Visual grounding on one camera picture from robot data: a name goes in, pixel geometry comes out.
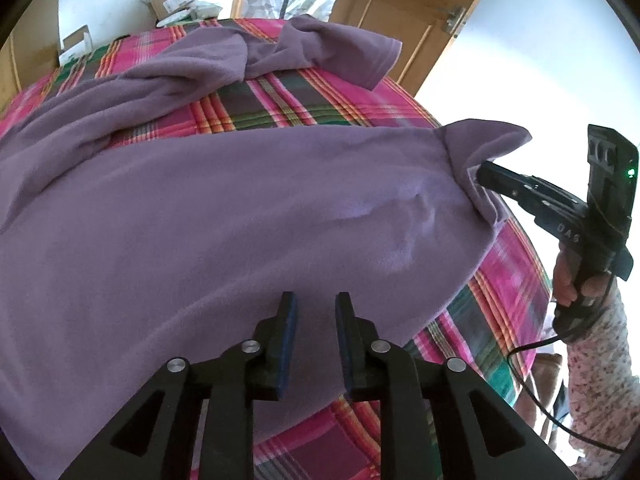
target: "purple fleece blanket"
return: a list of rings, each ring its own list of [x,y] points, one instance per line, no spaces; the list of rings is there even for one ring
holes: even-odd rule
[[[404,344],[476,270],[507,213],[477,166],[512,124],[302,126],[100,152],[119,128],[233,81],[321,66],[373,88],[399,43],[294,18],[278,44],[204,28],[79,85],[0,139],[0,427],[57,478],[165,360],[217,357],[298,295],[290,385],[256,438],[343,390],[334,295]]]

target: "hand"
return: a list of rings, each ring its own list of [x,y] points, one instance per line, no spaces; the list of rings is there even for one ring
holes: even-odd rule
[[[573,284],[575,273],[578,269],[572,269],[571,264],[572,260],[575,260],[574,256],[574,254],[569,254],[564,245],[560,244],[560,254],[558,254],[556,266],[554,267],[553,294],[558,305],[561,306],[569,306],[578,299],[578,291]],[[582,295],[588,298],[600,298],[607,290],[609,277],[609,274],[600,274],[589,278],[582,284]]]

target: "wooden cabinet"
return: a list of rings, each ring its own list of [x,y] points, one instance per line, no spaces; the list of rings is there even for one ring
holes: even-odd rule
[[[0,117],[19,91],[20,83],[14,61],[14,35],[11,34],[0,48]]]
[[[330,22],[366,28],[402,41],[390,72],[415,95],[478,0],[336,0]]]
[[[58,0],[33,0],[12,35],[18,77],[27,88],[58,67]]]

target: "bed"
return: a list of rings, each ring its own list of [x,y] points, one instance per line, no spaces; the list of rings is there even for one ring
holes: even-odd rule
[[[197,27],[241,28],[274,41],[283,23],[212,20],[116,40],[60,67],[21,92],[0,120],[0,135],[50,97],[85,79],[121,72],[144,62]],[[167,137],[309,124],[438,126],[391,79],[386,78],[374,91],[367,91],[323,70],[304,69],[270,73],[226,86],[158,120],[117,132],[107,149]],[[536,340],[548,298],[549,282],[542,264],[512,217],[474,277],[446,311],[408,341],[405,348],[415,358],[431,362],[443,362],[452,356],[463,358],[513,404],[519,389],[504,356],[508,349]],[[533,357],[519,357],[523,374],[528,373]],[[435,438],[430,453],[436,466]],[[197,456],[192,469],[192,477],[197,478]],[[255,445],[254,471],[255,478],[264,480],[360,480],[379,476],[379,406],[339,397],[302,423]]]

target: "floral sleeve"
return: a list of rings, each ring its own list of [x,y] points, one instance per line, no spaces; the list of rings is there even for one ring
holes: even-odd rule
[[[640,426],[640,384],[631,372],[626,315],[614,285],[609,306],[583,339],[568,346],[572,429],[624,448]],[[618,455],[571,438],[584,458],[572,467],[579,479],[606,475]]]

